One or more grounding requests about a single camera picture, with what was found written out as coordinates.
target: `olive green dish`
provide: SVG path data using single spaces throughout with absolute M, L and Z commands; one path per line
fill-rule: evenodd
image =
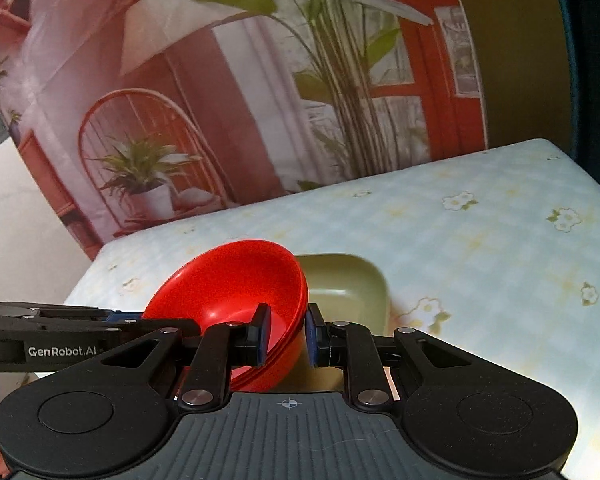
M 382 272 L 371 262 L 352 254 L 302 254 L 296 256 L 306 276 L 309 302 L 318 304 L 325 321 L 350 321 L 365 325 L 376 335 L 388 328 L 390 302 Z M 276 392 L 341 390 L 342 371 L 311 368 L 306 347 Z

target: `wall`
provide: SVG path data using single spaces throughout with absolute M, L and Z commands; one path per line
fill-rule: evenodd
M 90 261 L 29 174 L 11 139 L 0 145 L 0 301 L 62 303 Z
M 462 0 L 480 65 L 490 148 L 543 137 L 570 150 L 571 97 L 558 0 Z

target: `bowl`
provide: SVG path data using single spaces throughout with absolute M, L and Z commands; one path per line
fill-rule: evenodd
M 390 335 L 389 290 L 382 272 L 353 254 L 301 254 L 296 256 L 306 278 L 309 301 L 315 302 L 325 321 L 350 321 L 368 327 L 372 334 Z M 301 355 L 289 373 L 273 388 L 276 392 L 330 392 L 344 389 L 339 368 L 311 368 L 304 339 Z
M 260 303 L 271 307 L 267 361 L 232 371 L 232 390 L 264 391 L 294 366 L 302 350 L 308 301 L 304 274 L 292 253 L 266 240 L 240 240 L 200 254 L 155 293 L 145 319 L 193 319 L 202 333 L 217 323 L 249 322 Z

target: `table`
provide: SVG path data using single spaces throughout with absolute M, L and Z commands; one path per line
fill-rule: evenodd
M 107 244 L 67 299 L 142 310 L 193 257 L 241 238 L 350 253 L 411 325 L 566 396 L 563 473 L 600 480 L 600 186 L 546 140 L 184 219 Z

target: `logo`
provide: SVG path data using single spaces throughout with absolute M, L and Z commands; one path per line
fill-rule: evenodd
M 35 348 L 30 346 L 27 349 L 27 353 L 30 357 L 91 357 L 98 353 L 98 349 L 95 346 L 87 346 L 86 348 L 78 346 L 76 348 L 59 348 L 52 346 L 51 348 Z
M 302 404 L 302 402 L 298 402 L 297 400 L 289 397 L 288 399 L 285 399 L 282 402 L 279 402 L 278 404 L 282 405 L 283 408 L 290 410 L 291 408 L 296 408 L 298 404 Z

